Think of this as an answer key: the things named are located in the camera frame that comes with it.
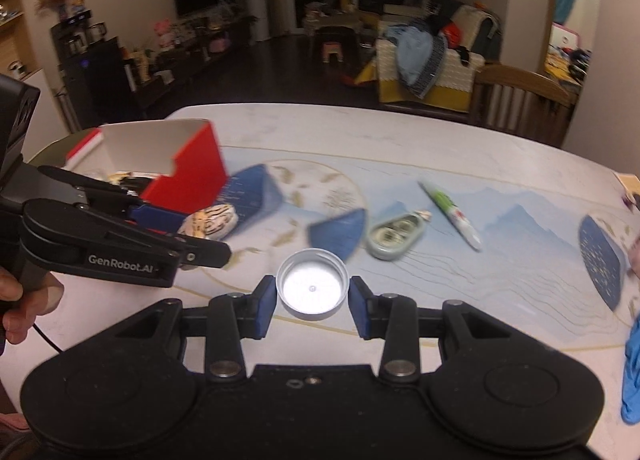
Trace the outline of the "person's left hand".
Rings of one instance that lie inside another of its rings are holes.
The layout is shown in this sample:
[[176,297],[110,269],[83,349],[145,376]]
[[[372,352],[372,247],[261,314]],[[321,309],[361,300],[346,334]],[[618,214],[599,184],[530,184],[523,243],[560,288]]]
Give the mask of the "person's left hand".
[[11,304],[2,316],[6,340],[12,345],[24,342],[36,319],[57,309],[63,294],[63,284],[51,272],[43,276],[37,290],[27,292],[6,269],[1,269],[1,301]]

